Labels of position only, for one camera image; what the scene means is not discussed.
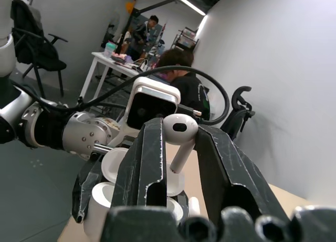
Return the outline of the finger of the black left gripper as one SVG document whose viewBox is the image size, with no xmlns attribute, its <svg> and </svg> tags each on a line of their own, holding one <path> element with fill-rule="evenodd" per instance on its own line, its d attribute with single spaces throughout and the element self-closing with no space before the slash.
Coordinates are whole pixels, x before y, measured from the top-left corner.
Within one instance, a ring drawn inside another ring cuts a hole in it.
<svg viewBox="0 0 336 242">
<path fill-rule="evenodd" d="M 102 180 L 101 161 L 89 159 L 79 171 L 72 190 L 71 215 L 82 223 L 88 212 L 92 189 Z"/>
<path fill-rule="evenodd" d="M 181 221 L 185 221 L 189 216 L 189 206 L 188 206 L 188 196 L 184 191 L 182 191 L 179 194 L 179 204 L 181 205 L 183 210 L 183 217 Z"/>
</svg>

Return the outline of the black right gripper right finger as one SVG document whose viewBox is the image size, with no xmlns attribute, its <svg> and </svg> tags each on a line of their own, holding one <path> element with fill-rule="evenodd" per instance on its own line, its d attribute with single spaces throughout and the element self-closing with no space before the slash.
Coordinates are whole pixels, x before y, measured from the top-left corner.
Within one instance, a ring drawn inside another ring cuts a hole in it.
<svg viewBox="0 0 336 242">
<path fill-rule="evenodd" d="M 221 220 L 221 211 L 237 206 L 256 220 L 270 215 L 288 217 L 259 168 L 232 142 L 227 133 L 200 125 L 195 150 L 208 217 Z"/>
</svg>

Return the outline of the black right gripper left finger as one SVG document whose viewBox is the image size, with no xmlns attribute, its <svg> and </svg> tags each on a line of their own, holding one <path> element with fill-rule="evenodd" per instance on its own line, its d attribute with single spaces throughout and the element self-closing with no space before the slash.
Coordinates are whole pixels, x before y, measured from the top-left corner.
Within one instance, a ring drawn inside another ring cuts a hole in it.
<svg viewBox="0 0 336 242">
<path fill-rule="evenodd" d="M 146 122 L 123 158 L 111 206 L 166 206 L 166 150 L 163 119 Z"/>
</svg>

